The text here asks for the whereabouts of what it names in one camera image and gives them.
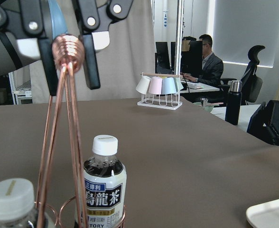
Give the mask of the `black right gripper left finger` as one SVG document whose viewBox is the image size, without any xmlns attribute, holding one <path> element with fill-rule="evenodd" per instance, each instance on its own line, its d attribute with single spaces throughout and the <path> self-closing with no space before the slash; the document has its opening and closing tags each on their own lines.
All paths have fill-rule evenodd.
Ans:
<svg viewBox="0 0 279 228">
<path fill-rule="evenodd" d="M 55 96 L 58 79 L 51 62 L 52 9 L 60 10 L 54 0 L 0 0 L 0 74 L 40 60 L 49 94 Z"/>
</svg>

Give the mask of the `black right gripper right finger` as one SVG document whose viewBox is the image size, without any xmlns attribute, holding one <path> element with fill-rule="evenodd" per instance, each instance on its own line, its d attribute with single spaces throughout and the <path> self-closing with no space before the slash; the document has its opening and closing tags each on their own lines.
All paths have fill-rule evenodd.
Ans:
<svg viewBox="0 0 279 228">
<path fill-rule="evenodd" d="M 96 53 L 110 43 L 109 26 L 127 18 L 133 1 L 108 0 L 97 6 L 95 0 L 72 1 L 80 40 L 85 48 L 84 72 L 90 89 L 101 87 Z"/>
</svg>

